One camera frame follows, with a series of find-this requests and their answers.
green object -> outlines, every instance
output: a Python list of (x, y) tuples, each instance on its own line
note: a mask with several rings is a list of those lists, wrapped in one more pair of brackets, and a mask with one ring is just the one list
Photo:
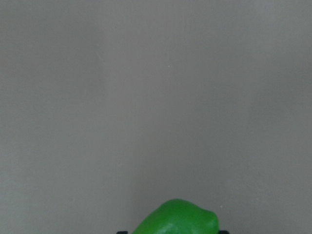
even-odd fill
[(181, 199), (169, 200), (147, 216), (133, 234), (217, 234), (215, 213)]

green bell pepper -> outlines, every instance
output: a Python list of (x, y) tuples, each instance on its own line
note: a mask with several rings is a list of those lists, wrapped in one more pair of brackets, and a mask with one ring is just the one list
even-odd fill
[(181, 199), (162, 204), (147, 216), (133, 234), (217, 234), (215, 213)]

white wall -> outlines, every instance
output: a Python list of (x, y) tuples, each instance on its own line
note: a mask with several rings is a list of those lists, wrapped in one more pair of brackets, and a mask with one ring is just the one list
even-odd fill
[(312, 1), (0, 1), (0, 233), (115, 234), (180, 197), (312, 230)]

green plastic toy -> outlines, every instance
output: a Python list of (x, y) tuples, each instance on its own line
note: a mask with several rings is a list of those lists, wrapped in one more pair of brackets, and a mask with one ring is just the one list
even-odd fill
[(218, 234), (215, 213), (181, 199), (169, 200), (147, 216), (133, 234)]

gray wall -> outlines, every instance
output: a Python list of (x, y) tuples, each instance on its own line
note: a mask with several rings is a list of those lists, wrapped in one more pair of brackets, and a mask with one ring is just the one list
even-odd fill
[(312, 231), (312, 1), (1, 0), (0, 233), (133, 231), (180, 197)]

